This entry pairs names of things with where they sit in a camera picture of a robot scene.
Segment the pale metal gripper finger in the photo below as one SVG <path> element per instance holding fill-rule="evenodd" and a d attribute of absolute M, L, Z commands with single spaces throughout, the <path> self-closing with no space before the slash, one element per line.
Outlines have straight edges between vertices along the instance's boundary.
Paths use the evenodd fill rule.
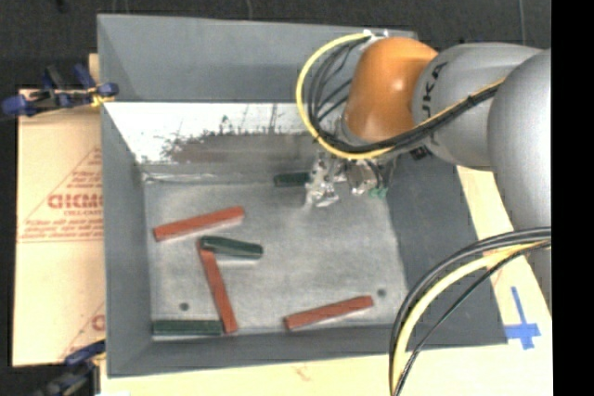
<path fill-rule="evenodd" d="M 332 160 L 314 160 L 310 172 L 310 186 L 330 186 L 332 183 L 331 165 Z"/>
<path fill-rule="evenodd" d="M 305 190 L 305 203 L 313 207 L 325 208 L 340 200 L 333 185 L 308 185 Z"/>

